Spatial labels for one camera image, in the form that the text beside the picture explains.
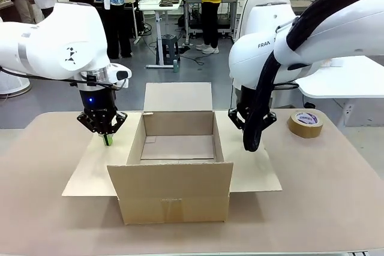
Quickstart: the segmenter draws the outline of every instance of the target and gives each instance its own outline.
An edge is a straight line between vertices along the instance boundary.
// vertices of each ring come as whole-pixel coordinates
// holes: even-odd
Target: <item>beige pants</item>
[[[41,10],[35,5],[31,5],[28,0],[13,0],[17,12],[23,23],[39,23],[43,20]]]

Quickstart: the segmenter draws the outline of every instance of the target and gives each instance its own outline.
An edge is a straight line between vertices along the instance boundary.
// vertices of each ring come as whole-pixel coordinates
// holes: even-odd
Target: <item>open cardboard box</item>
[[[230,192],[276,191],[263,145],[244,150],[210,83],[148,83],[111,147],[94,136],[64,196],[117,195],[125,224],[225,221]]]

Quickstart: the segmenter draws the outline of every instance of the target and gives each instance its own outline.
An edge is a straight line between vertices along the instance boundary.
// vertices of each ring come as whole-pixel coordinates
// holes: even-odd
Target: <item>gray floor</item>
[[[177,26],[170,20],[169,31],[175,31]],[[155,32],[145,37],[147,44],[155,40]],[[181,46],[185,38],[180,38]],[[202,39],[191,40],[192,44],[201,43]],[[141,110],[147,82],[211,82],[214,109],[228,109],[232,91],[229,78],[228,55],[232,46],[229,38],[219,40],[220,53],[201,59],[204,65],[199,66],[194,61],[182,58],[179,73],[171,69],[146,69],[146,64],[155,63],[154,49],[148,48],[143,40],[137,45],[132,45],[134,56],[130,59],[120,59],[118,62],[130,68],[133,76],[130,87],[117,93],[116,105],[120,110]],[[184,56],[195,58],[202,56],[193,46]],[[384,64],[384,57],[378,56],[374,60]],[[27,94],[9,98],[6,102],[0,100],[0,129],[24,128],[37,115],[54,111],[81,111],[83,109],[79,92],[76,88],[69,87],[68,83],[31,80],[32,89]],[[293,105],[302,107],[302,94],[295,91]],[[325,112],[328,117],[336,122],[341,115],[341,107],[334,100],[310,100],[316,107]],[[384,101],[362,100],[356,104],[357,108],[350,118],[349,126],[382,126],[384,125]]]

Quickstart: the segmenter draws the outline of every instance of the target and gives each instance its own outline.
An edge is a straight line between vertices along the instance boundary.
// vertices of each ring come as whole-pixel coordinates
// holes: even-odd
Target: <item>brown tape roll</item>
[[[296,111],[287,121],[289,130],[302,138],[315,138],[323,128],[321,119],[312,112]]]

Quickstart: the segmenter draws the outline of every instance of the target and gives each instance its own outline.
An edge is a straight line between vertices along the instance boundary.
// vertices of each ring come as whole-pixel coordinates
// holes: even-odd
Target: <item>tape roll label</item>
[[[316,115],[307,112],[297,113],[295,115],[295,118],[297,119],[297,121],[300,121],[307,125],[316,125],[319,123],[319,120],[317,119]]]

